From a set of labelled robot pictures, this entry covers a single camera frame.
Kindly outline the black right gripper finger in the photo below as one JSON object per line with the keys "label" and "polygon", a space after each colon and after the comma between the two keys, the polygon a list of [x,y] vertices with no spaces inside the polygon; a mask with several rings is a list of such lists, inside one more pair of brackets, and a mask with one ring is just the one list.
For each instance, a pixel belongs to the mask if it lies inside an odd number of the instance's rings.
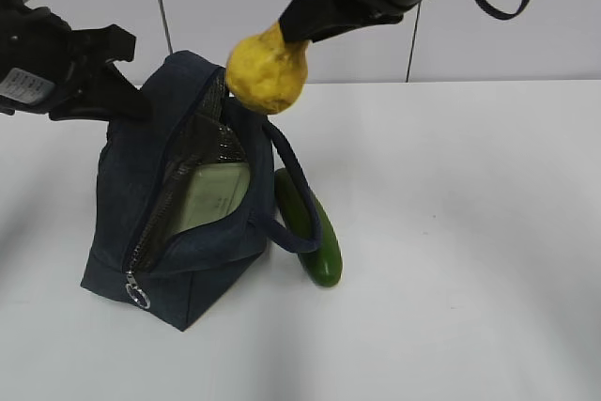
{"label": "black right gripper finger", "polygon": [[316,10],[341,10],[359,14],[370,11],[357,0],[292,0],[278,20],[284,41],[311,41],[309,15]]}
{"label": "black right gripper finger", "polygon": [[359,14],[341,10],[316,10],[311,12],[309,18],[309,39],[319,42],[366,27],[398,24],[403,20],[404,13],[384,14],[368,11]]}

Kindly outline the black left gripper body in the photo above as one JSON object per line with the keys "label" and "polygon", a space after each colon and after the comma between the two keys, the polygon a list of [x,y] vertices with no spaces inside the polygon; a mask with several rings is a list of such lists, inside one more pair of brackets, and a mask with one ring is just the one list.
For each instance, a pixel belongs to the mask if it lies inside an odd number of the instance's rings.
{"label": "black left gripper body", "polygon": [[104,66],[131,62],[135,44],[136,37],[115,24],[73,30],[47,8],[3,9],[1,112],[49,116]]}

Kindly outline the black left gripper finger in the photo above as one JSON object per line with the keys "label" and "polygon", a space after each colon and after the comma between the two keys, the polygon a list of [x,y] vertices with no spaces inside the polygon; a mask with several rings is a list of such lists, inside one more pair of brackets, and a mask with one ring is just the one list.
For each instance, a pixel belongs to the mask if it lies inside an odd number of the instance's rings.
{"label": "black left gripper finger", "polygon": [[49,113],[52,121],[146,121],[151,117],[151,102],[113,64],[86,78]]}

